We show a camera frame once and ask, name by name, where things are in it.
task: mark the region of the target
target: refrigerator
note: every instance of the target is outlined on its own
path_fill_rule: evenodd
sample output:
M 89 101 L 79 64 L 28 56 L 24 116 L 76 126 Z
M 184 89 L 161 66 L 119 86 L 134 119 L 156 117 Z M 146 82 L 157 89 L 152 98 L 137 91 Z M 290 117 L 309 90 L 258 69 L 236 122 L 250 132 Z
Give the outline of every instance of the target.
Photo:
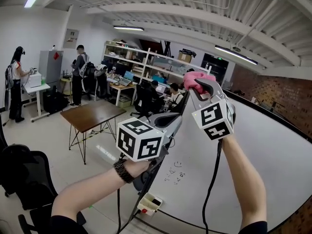
M 39 59 L 39 73 L 45 77 L 45 83 L 51 88 L 56 86 L 60 89 L 61 67 L 63 51 L 41 51 Z

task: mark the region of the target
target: gray t-shirt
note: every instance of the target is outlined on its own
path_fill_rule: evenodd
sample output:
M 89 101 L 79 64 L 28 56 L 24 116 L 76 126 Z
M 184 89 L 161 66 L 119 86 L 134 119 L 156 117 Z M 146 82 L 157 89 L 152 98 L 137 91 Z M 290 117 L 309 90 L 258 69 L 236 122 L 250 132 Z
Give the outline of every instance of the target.
M 84 55 L 85 59 L 87 60 L 88 56 L 85 52 L 83 52 L 81 55 L 79 55 L 77 57 L 76 63 L 73 67 L 73 76 L 79 76 L 79 69 L 83 67 L 83 65 L 85 64 L 85 61 L 82 57 L 82 55 Z

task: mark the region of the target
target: long black hair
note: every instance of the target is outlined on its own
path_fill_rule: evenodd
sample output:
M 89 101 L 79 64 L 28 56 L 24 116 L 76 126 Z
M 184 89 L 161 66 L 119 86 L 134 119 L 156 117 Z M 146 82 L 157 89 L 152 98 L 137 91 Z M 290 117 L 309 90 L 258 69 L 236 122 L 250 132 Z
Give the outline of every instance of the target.
M 15 61 L 20 61 L 21 55 L 25 55 L 25 51 L 21 46 L 19 46 L 16 48 L 14 52 L 14 55 L 11 60 L 11 64 L 14 63 Z

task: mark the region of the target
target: red sign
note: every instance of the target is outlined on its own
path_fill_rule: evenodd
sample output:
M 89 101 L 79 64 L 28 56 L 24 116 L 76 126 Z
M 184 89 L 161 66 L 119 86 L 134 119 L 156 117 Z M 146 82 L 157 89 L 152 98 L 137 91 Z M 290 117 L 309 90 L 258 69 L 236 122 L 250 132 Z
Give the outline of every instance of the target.
M 57 58 L 59 58 L 59 54 L 57 52 L 55 52 L 53 58 L 54 58 L 54 60 L 56 60 Z

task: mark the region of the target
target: laptop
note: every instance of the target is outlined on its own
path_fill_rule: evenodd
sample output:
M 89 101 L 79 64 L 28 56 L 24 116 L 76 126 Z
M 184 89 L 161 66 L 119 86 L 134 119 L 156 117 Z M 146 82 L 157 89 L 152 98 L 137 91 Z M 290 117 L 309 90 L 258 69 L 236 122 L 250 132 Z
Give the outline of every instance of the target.
M 134 73 L 131 73 L 129 71 L 126 71 L 125 75 L 123 76 L 123 78 L 120 80 L 120 84 L 122 86 L 128 86 L 130 84 L 130 82 L 133 80 L 133 76 L 135 74 Z

